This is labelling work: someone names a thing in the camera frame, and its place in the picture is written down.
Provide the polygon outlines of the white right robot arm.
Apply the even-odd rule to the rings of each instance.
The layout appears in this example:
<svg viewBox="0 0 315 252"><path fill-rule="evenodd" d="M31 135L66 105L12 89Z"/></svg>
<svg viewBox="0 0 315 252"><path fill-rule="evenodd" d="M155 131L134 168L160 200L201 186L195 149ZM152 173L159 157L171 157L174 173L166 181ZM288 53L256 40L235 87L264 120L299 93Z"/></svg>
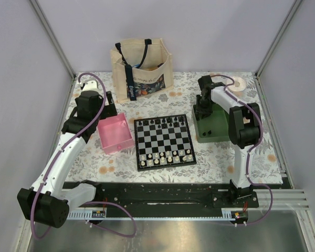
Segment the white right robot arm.
<svg viewBox="0 0 315 252"><path fill-rule="evenodd" d="M256 198L250 180L253 149L262 141L263 126L260 107L246 103L232 93L236 84L214 82L214 75L199 78L201 94L196 96L192 115L199 143L229 141L234 145L234 172L222 202L239 208L251 205Z"/></svg>

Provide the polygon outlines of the green plastic tray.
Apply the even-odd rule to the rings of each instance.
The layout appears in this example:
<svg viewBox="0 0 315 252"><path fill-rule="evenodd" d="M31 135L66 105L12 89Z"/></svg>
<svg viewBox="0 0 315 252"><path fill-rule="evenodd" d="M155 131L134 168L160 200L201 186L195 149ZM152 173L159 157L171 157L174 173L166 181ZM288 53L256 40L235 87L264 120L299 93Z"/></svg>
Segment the green plastic tray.
<svg viewBox="0 0 315 252"><path fill-rule="evenodd" d="M229 114L217 104L212 104L212 114L202 118L193 105L192 116L199 143L228 142Z"/></svg>

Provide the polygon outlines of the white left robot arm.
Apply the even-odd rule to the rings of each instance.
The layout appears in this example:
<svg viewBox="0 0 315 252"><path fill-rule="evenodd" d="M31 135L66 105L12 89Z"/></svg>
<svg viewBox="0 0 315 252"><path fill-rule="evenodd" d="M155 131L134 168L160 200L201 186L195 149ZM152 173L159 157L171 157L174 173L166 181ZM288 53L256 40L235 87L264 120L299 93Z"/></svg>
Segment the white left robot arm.
<svg viewBox="0 0 315 252"><path fill-rule="evenodd" d="M80 182L73 189L62 191L77 156L95 133L99 121L108 115L103 111L105 102L113 103L111 92L100 92L95 80L81 86L76 106L63 124L58 145L46 167L29 189L18 192L17 200L27 220L59 228L69 213L84 203L91 207L103 203L103 194L91 182Z"/></svg>

